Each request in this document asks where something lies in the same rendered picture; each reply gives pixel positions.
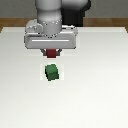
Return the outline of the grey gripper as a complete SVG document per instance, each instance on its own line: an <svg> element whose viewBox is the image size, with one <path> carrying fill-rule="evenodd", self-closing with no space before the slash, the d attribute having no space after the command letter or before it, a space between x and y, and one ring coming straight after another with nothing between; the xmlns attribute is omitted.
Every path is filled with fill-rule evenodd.
<svg viewBox="0 0 128 128"><path fill-rule="evenodd" d="M78 29L61 20L38 23L30 20L25 27L24 43L28 49L74 49Z"/></svg>

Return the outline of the red cube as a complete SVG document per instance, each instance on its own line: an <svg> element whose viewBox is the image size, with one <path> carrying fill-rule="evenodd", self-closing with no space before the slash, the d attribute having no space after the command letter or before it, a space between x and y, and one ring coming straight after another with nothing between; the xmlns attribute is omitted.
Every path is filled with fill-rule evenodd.
<svg viewBox="0 0 128 128"><path fill-rule="evenodd" d="M46 56L48 58L55 58L56 57L56 50L55 49L47 49Z"/></svg>

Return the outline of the green cube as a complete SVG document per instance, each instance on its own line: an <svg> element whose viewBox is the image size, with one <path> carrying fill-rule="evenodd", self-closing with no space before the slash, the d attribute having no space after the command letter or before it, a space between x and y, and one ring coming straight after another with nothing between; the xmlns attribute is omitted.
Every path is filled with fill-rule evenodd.
<svg viewBox="0 0 128 128"><path fill-rule="evenodd" d="M46 78L51 81L59 78L58 69L55 64L45 66Z"/></svg>

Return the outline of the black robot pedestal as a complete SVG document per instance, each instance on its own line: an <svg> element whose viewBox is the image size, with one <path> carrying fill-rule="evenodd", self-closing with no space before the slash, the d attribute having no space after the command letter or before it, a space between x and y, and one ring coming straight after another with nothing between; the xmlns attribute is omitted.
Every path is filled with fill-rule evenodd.
<svg viewBox="0 0 128 128"><path fill-rule="evenodd" d="M91 8L91 0L62 0L62 24L83 26L85 12Z"/></svg>

